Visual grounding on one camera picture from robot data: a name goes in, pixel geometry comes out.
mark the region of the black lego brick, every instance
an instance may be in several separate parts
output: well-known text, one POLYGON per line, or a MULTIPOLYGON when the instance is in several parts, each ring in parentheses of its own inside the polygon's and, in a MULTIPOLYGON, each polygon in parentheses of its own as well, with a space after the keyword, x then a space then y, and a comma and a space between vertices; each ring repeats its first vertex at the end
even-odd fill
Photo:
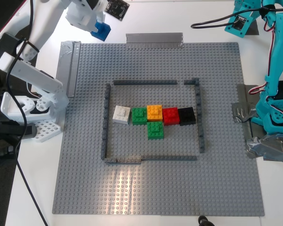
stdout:
POLYGON ((196 124, 194 109, 192 107, 179 108, 178 114, 181 126, 196 124))

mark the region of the white cable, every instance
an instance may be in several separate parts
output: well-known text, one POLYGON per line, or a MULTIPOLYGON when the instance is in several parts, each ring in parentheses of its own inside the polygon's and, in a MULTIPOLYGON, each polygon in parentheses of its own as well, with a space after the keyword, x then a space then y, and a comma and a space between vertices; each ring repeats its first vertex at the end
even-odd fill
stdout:
POLYGON ((36 97, 36 98, 40 98, 40 97, 38 97, 37 95, 35 95, 35 94, 33 94, 30 90, 29 90, 29 88, 28 88, 28 82, 26 82, 26 88, 27 88, 27 91, 31 94, 31 95, 33 95, 34 97, 36 97))

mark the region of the black clamp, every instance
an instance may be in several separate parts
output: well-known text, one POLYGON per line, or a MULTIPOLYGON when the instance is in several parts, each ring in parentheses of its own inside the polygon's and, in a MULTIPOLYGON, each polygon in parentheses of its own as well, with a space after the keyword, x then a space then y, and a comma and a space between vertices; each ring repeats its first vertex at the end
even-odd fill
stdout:
POLYGON ((275 9, 275 5, 270 4, 270 5, 262 6, 259 9, 259 13, 262 19, 270 12, 271 9, 275 9))
POLYGON ((28 45, 30 45, 34 50, 36 50, 37 51, 37 53, 39 53, 40 51, 39 51, 39 49, 34 45, 34 44, 32 44, 30 41, 28 41, 28 40, 25 40, 25 42, 28 44, 28 45))
POLYGON ((208 221, 208 219, 201 215, 199 218, 198 218, 198 223, 199 223, 199 226, 214 226, 214 224, 210 221, 208 221))

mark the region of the blue lego brick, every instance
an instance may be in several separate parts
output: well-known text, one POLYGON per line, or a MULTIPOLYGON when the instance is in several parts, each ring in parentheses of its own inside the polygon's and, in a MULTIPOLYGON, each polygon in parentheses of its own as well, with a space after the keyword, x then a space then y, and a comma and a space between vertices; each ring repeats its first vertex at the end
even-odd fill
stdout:
POLYGON ((96 22, 95 27, 98 29, 98 32, 91 32, 91 35, 99 40, 105 41, 111 31, 110 26, 105 23, 96 22))

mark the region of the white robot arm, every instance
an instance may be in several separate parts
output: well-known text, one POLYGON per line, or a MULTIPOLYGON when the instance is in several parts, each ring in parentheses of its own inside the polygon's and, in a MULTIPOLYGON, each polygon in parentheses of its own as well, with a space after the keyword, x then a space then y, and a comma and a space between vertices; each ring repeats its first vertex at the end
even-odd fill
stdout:
MULTIPOLYGON (((54 32, 57 23, 65 9, 68 8, 66 19, 71 25, 84 31, 97 32, 95 24, 104 23, 103 11, 108 5, 107 0, 34 0, 33 28, 30 40, 24 48, 21 58, 15 64, 11 75, 32 84, 36 91, 42 95, 40 99, 30 100, 27 97, 17 97, 26 114, 28 122, 40 119, 53 120, 57 112, 64 109, 69 100, 63 89, 63 84, 44 72, 32 67, 28 61, 32 60, 54 32), (30 110, 36 107, 44 114, 33 115, 30 110)), ((29 0, 17 9, 11 19, 0 31, 0 40, 4 34, 15 36, 21 29, 28 26, 30 18, 29 0)), ((17 46, 17 52, 23 43, 17 46)), ((7 72, 14 56, 0 49, 0 69, 7 72)), ((1 111, 10 119, 19 123, 23 118, 19 109, 15 108, 13 100, 8 93, 4 94, 1 111)))

